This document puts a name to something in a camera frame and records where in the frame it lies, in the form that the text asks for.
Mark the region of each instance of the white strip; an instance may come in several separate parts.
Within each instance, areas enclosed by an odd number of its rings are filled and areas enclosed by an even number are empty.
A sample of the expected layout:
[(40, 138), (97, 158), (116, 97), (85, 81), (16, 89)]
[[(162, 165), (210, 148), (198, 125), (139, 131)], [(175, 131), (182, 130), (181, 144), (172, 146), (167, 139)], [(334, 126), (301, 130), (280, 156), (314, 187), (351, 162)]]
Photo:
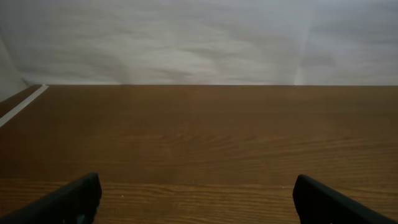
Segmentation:
[(11, 118), (13, 118), (18, 112), (20, 112), (22, 109), (25, 108), (30, 102), (32, 102), (36, 97), (38, 97), (40, 94), (44, 92), (49, 86), (47, 85), (42, 85), (39, 89), (37, 89), (34, 93), (32, 93), (30, 96), (28, 96), (24, 101), (19, 103), (16, 107), (14, 107), (12, 110), (8, 111), (2, 118), (0, 118), (0, 127), (3, 126), (7, 121), (9, 121)]

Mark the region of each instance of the tabletop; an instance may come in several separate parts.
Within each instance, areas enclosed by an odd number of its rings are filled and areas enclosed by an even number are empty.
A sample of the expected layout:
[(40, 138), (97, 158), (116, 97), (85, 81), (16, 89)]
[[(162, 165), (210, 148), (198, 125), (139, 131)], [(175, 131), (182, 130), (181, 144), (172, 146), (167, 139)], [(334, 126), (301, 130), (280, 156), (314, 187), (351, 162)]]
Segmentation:
[(0, 128), (0, 215), (98, 172), (95, 223), (300, 223), (307, 174), (398, 220), (397, 136), (393, 86), (54, 85)]

